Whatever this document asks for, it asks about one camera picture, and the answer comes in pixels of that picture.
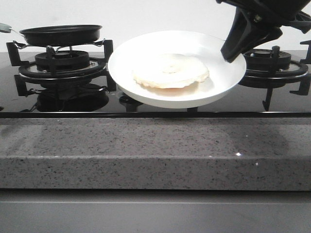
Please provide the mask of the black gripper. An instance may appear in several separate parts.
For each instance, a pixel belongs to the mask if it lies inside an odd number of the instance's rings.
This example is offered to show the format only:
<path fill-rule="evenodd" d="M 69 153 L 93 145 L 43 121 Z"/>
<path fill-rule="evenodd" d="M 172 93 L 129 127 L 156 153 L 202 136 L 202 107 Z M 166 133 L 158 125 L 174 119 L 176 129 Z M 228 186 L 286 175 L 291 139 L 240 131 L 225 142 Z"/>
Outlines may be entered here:
<path fill-rule="evenodd" d="M 217 1 L 222 2 L 237 7 L 231 30 L 221 48 L 223 58 L 229 63 L 241 53 L 278 39 L 282 35 L 279 26 L 293 27 L 302 33 L 311 29 L 311 16 L 302 11 L 309 0 Z"/>

